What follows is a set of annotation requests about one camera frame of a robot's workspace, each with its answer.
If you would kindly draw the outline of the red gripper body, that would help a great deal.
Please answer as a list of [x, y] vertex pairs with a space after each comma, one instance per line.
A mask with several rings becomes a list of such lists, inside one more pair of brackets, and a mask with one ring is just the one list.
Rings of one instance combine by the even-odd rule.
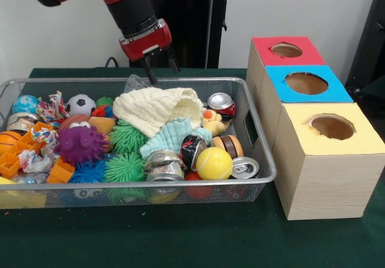
[[143, 59], [155, 49], [165, 49], [171, 45], [171, 32], [164, 19], [158, 19], [147, 31], [119, 39], [120, 46], [130, 61]]

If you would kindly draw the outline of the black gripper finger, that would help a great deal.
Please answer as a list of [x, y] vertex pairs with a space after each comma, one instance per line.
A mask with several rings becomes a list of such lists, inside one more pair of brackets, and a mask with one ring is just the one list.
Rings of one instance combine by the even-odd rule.
[[167, 53], [167, 60], [168, 60], [168, 63], [169, 63], [169, 66], [171, 67], [171, 69], [175, 72], [175, 73], [179, 73], [180, 72], [180, 67], [175, 59], [175, 55], [174, 55], [174, 52], [173, 52], [173, 49], [171, 46], [167, 46], [165, 48], [165, 51]]
[[158, 78], [156, 77], [155, 72], [151, 69], [151, 67], [148, 65], [145, 58], [141, 59], [141, 65], [145, 72], [147, 73], [147, 76], [150, 80], [150, 83], [152, 85], [156, 85], [158, 83]]

